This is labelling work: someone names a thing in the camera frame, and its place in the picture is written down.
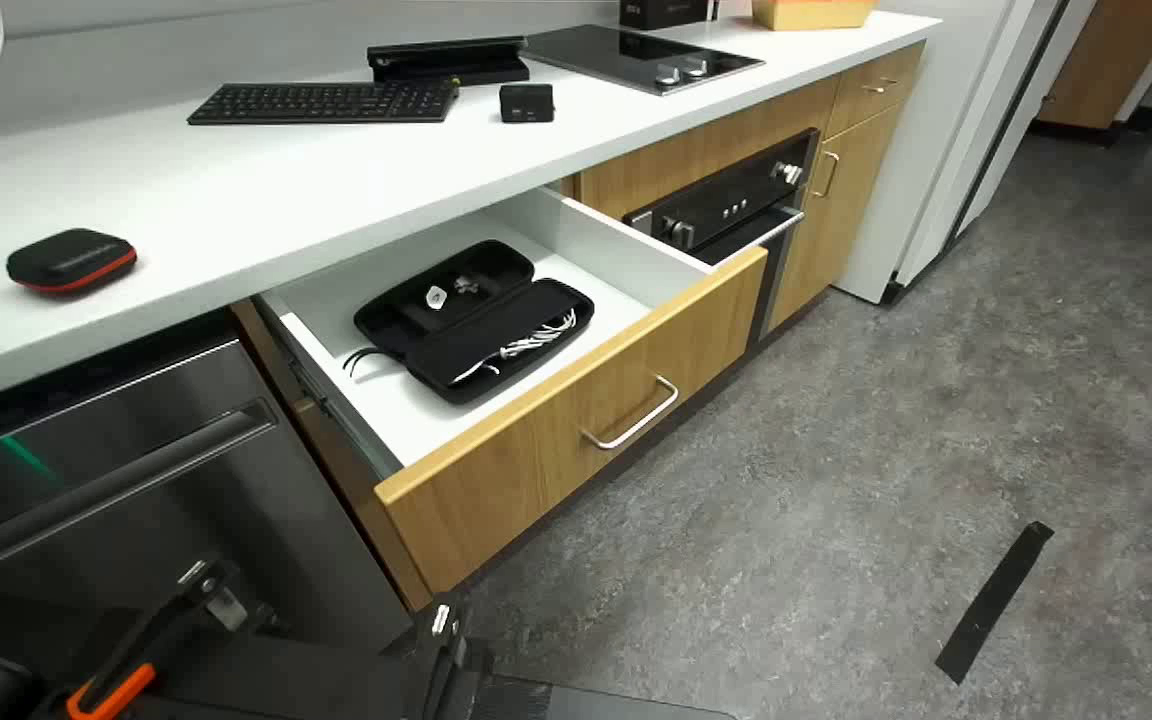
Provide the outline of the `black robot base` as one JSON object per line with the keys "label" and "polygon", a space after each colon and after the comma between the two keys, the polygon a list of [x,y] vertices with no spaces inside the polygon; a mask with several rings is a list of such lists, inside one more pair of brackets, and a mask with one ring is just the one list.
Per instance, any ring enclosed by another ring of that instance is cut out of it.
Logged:
{"label": "black robot base", "polygon": [[[127,610],[0,603],[0,720],[62,720],[62,696],[124,640]],[[118,720],[730,720],[668,705],[496,677],[490,651],[422,634],[388,651],[277,633],[194,628]]]}

